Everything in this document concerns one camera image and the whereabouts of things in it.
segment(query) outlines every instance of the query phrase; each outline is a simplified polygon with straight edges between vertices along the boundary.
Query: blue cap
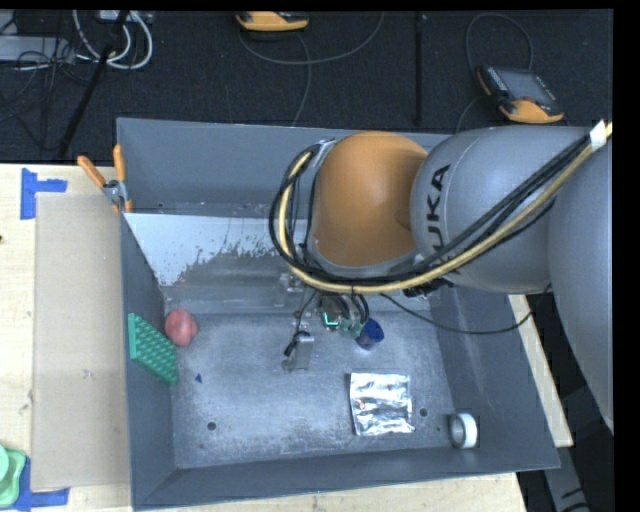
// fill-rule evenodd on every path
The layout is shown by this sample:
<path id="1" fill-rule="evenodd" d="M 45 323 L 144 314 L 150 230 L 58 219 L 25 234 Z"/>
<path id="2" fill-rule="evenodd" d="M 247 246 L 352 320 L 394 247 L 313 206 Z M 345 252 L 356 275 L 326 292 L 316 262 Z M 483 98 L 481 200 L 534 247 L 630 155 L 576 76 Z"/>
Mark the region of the blue cap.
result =
<path id="1" fill-rule="evenodd" d="M 356 338 L 356 343 L 365 350 L 371 350 L 384 339 L 384 331 L 378 322 L 369 318 L 364 324 L 360 336 Z"/>

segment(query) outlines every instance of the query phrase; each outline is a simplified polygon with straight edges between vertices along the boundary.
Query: orange device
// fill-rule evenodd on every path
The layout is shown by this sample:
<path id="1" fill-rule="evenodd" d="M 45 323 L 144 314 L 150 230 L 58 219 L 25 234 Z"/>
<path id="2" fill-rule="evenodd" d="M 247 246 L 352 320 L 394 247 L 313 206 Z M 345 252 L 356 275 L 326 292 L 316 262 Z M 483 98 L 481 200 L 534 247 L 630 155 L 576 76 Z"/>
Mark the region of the orange device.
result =
<path id="1" fill-rule="evenodd" d="M 476 77 L 496 108 L 517 123 L 546 124 L 564 113 L 540 75 L 528 69 L 478 66 Z"/>

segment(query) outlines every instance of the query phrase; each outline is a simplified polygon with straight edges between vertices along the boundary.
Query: green mesh object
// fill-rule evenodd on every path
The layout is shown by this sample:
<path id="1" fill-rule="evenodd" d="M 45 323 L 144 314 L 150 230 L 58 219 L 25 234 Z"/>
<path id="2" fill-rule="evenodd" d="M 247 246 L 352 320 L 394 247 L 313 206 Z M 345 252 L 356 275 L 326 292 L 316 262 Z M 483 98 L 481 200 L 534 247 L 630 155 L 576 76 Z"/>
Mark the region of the green mesh object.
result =
<path id="1" fill-rule="evenodd" d="M 172 386 L 178 381 L 175 346 L 135 313 L 129 313 L 129 357 Z"/>
<path id="2" fill-rule="evenodd" d="M 20 495 L 20 474 L 27 456 L 0 445 L 0 508 L 13 505 Z"/>

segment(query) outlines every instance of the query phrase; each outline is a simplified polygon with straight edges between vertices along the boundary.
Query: yellow cable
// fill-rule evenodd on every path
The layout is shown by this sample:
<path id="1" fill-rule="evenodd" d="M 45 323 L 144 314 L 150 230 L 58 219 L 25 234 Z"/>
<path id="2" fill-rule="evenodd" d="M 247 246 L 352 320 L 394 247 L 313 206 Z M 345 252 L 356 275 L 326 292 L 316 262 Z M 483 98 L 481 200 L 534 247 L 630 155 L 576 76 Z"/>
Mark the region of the yellow cable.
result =
<path id="1" fill-rule="evenodd" d="M 607 140 L 611 137 L 613 132 L 613 122 L 610 122 L 605 127 L 605 135 Z M 453 270 L 461 267 L 462 265 L 468 263 L 474 258 L 477 258 L 482 253 L 486 252 L 488 249 L 496 245 L 500 240 L 502 240 L 505 236 L 509 234 L 509 232 L 517 227 L 519 224 L 524 222 L 529 216 L 533 214 L 533 212 L 539 208 L 543 203 L 555 194 L 558 189 L 569 179 L 569 177 L 575 172 L 575 170 L 591 155 L 592 147 L 587 146 L 584 148 L 576 158 L 574 158 L 565 169 L 557 176 L 557 178 L 538 196 L 534 201 L 529 203 L 518 215 L 516 215 L 513 219 L 507 222 L 504 226 L 498 229 L 491 236 L 487 237 L 482 242 L 476 244 L 475 246 L 467 249 L 466 251 L 460 253 L 458 256 L 448 260 L 446 263 L 443 263 L 437 266 L 434 269 L 425 272 L 419 276 L 413 277 L 411 279 L 405 279 L 404 281 L 396 281 L 393 283 L 383 284 L 383 285 L 344 285 L 338 283 L 332 283 L 329 281 L 324 281 L 321 279 L 317 279 L 302 270 L 289 265 L 291 272 L 297 276 L 303 283 L 316 288 L 318 290 L 323 290 L 332 293 L 355 293 L 355 294 L 378 294 L 391 292 L 396 290 L 404 290 L 406 288 L 413 288 L 419 286 L 421 284 L 432 281 L 438 277 L 441 277 Z M 289 177 L 295 176 L 304 162 L 309 158 L 311 153 L 305 153 L 300 160 L 296 163 L 294 168 L 292 169 Z M 282 198 L 280 200 L 280 208 L 278 212 L 278 236 L 280 239 L 280 243 L 284 252 L 291 256 L 291 248 L 287 245 L 286 237 L 285 237 L 285 229 L 284 229 L 284 219 L 286 214 L 286 205 L 289 199 L 289 195 L 291 193 L 292 185 L 289 185 L 284 191 Z"/>

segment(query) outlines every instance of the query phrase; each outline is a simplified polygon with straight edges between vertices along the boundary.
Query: aluminum foil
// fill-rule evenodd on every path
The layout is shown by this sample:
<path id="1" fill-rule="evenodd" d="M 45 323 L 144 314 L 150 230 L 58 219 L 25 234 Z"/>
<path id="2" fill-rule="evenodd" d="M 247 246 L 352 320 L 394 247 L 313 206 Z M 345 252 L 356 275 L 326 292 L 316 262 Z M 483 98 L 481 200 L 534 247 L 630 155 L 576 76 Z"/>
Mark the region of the aluminum foil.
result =
<path id="1" fill-rule="evenodd" d="M 351 414 L 357 435 L 410 434 L 415 430 L 411 425 L 408 375 L 352 373 L 350 380 Z"/>

